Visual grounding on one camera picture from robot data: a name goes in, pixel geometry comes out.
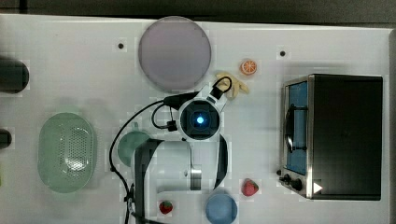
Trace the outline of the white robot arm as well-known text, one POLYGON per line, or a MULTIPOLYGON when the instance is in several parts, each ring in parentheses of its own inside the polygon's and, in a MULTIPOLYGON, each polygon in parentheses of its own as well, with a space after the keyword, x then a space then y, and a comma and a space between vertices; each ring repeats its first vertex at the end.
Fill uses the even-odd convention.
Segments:
POLYGON ((171 132, 176 141, 149 138, 131 159, 134 174, 133 198, 137 224, 153 223, 157 216, 157 196, 165 191, 216 189, 227 174, 227 142, 220 133, 225 91, 212 85, 200 91, 168 96, 160 103, 178 112, 171 132))

